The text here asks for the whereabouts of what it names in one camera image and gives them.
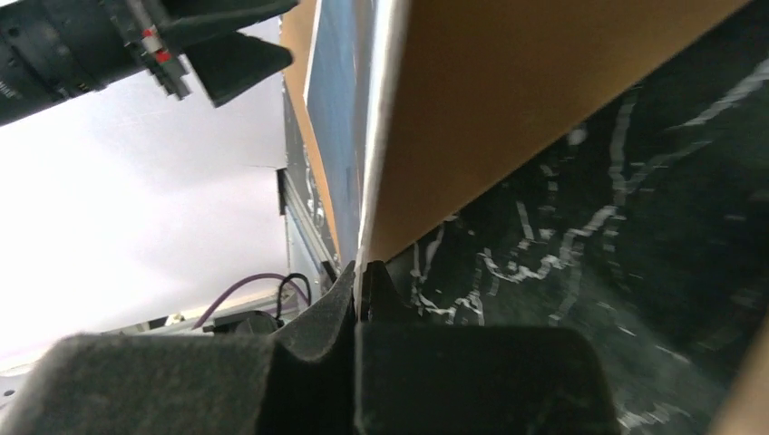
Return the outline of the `landscape photo print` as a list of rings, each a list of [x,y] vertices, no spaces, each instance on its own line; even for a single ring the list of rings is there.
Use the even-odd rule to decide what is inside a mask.
[[[376,1],[317,1],[304,98],[323,163],[342,263],[359,248],[370,45]]]

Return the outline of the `clear acrylic sheet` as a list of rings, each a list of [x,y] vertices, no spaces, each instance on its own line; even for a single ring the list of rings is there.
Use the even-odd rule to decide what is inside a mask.
[[[410,1],[380,1],[375,8],[367,86],[362,221],[355,265],[354,300],[359,314],[364,304],[364,273],[373,260],[377,201],[411,8]]]

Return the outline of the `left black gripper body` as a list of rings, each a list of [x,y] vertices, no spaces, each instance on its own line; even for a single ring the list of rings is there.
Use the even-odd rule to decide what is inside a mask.
[[[45,17],[97,89],[149,73],[170,96],[190,94],[179,51],[161,37],[167,14],[158,1],[42,1]]]

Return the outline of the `brown cardboard backing board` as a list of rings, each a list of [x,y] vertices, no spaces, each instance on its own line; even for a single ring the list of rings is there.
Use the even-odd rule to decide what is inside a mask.
[[[304,98],[317,1],[281,21],[285,85],[338,249]],[[410,1],[373,260],[389,259],[743,7],[740,1]]]

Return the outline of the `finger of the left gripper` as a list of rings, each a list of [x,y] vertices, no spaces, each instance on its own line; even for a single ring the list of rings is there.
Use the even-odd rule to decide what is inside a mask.
[[[299,4],[293,0],[162,1],[169,18],[161,30],[176,34],[214,34],[248,27],[282,15]]]
[[[184,53],[216,108],[293,62],[287,48],[238,32],[196,43]]]

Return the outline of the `pink wooden picture frame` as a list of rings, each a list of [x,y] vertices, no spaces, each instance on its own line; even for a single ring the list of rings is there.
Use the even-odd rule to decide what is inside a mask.
[[[768,317],[754,337],[709,434],[768,435]]]

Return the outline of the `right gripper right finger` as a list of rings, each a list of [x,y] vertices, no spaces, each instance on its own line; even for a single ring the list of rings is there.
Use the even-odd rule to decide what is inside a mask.
[[[599,358],[557,327],[422,322],[384,263],[360,281],[359,434],[617,434]]]

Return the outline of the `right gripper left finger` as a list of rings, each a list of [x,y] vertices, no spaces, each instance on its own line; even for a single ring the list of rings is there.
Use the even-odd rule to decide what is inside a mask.
[[[348,434],[355,269],[270,334],[75,335],[32,370],[4,434]]]

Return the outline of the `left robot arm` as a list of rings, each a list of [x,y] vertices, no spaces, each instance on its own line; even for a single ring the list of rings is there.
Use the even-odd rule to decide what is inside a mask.
[[[1,9],[1,122],[146,72],[183,99],[195,73],[222,106],[287,68],[291,52],[244,34],[291,1],[15,1]]]

